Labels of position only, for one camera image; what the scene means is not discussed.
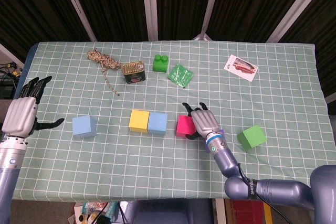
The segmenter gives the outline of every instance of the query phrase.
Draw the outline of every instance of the pink foam cube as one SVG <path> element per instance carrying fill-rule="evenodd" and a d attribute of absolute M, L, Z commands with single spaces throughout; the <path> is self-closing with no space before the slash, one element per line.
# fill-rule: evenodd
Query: pink foam cube
<path fill-rule="evenodd" d="M 185 137 L 196 132 L 193 120 L 190 116 L 179 115 L 176 127 L 176 136 Z"/>

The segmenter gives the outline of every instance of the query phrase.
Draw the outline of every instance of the green lego block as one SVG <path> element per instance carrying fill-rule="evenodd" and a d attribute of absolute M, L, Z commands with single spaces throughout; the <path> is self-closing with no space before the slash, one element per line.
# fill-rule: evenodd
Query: green lego block
<path fill-rule="evenodd" d="M 168 56 L 155 55 L 153 62 L 153 71 L 167 73 Z"/>
<path fill-rule="evenodd" d="M 259 125 L 255 125 L 237 135 L 239 141 L 243 145 L 244 150 L 256 147 L 259 144 L 266 142 L 266 137 Z"/>

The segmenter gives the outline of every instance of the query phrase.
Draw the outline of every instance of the table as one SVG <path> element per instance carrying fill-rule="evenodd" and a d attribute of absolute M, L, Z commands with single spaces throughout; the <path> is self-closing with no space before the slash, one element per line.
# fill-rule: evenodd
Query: table
<path fill-rule="evenodd" d="M 100 66 L 87 59 L 96 47 L 121 62 L 145 63 L 146 81 L 126 84 L 121 70 L 105 84 Z M 195 73 L 183 89 L 166 73 L 151 71 L 156 54 Z M 223 67 L 233 54 L 259 67 L 252 82 Z M 223 177 L 201 140 L 175 137 L 176 121 L 200 101 L 213 111 L 228 146 L 247 176 L 297 179 L 309 184 L 314 168 L 336 164 L 336 149 L 319 84 L 314 45 L 225 41 L 41 42 L 27 58 L 28 82 L 51 75 L 38 108 L 39 121 L 65 122 L 27 139 L 14 198 L 107 201 L 150 198 L 222 198 Z M 168 114 L 164 137 L 130 132 L 132 109 Z M 72 118 L 92 115 L 97 136 L 72 137 Z M 244 151 L 237 134 L 253 125 L 267 142 Z"/>

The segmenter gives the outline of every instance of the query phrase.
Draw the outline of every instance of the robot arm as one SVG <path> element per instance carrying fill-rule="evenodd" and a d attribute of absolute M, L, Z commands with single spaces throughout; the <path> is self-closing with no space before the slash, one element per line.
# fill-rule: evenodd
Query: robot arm
<path fill-rule="evenodd" d="M 311 174 L 311 188 L 295 180 L 248 179 L 240 170 L 236 158 L 228 148 L 219 125 L 205 104 L 203 110 L 195 110 L 182 103 L 191 116 L 197 132 L 187 135 L 189 139 L 198 136 L 206 139 L 206 144 L 214 159 L 228 179 L 225 193 L 231 199 L 257 199 L 276 205 L 302 207 L 315 210 L 315 223 L 332 224 L 336 222 L 336 166 L 326 165 L 316 168 Z"/>
<path fill-rule="evenodd" d="M 25 139 L 34 130 L 52 129 L 64 121 L 62 118 L 54 123 L 37 122 L 38 104 L 50 80 L 51 76 L 31 80 L 8 108 L 2 127 L 5 136 L 0 143 L 0 223 L 10 223 L 10 203 L 26 153 Z"/>

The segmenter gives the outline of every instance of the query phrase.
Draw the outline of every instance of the red object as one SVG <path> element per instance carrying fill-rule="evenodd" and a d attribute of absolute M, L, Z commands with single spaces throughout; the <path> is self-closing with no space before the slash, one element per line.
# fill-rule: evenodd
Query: red object
<path fill-rule="evenodd" d="M 263 224 L 264 205 L 256 200 L 234 200 L 237 224 Z"/>
<path fill-rule="evenodd" d="M 176 127 L 176 136 L 185 137 L 196 132 L 193 120 L 190 116 L 179 115 Z"/>

